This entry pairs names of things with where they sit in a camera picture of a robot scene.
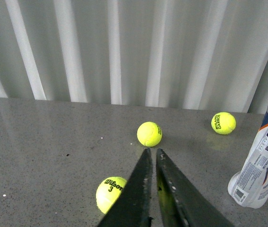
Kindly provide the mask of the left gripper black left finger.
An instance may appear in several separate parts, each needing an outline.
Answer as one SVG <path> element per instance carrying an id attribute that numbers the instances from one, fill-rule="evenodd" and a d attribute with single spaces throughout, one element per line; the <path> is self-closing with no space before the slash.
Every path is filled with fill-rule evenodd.
<path id="1" fill-rule="evenodd" d="M 102 218 L 99 227 L 149 227 L 152 187 L 152 157 L 146 148 L 133 169 L 123 192 Z"/>

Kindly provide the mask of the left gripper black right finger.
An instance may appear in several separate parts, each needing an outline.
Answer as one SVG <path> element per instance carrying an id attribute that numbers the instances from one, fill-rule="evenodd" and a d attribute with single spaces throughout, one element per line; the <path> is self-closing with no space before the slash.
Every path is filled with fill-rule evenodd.
<path id="1" fill-rule="evenodd" d="M 156 175 L 165 227 L 232 227 L 162 150 L 156 154 Z"/>

